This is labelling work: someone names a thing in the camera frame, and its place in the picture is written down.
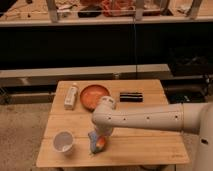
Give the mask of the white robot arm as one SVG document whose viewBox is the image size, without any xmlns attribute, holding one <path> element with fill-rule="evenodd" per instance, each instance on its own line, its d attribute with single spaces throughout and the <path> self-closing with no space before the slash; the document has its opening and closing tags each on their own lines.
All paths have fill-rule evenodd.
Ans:
<svg viewBox="0 0 213 171">
<path fill-rule="evenodd" d="M 179 103 L 115 109 L 115 100 L 104 96 L 92 114 L 95 131 L 111 135 L 116 127 L 197 134 L 199 143 L 193 171 L 213 171 L 213 103 Z"/>
</svg>

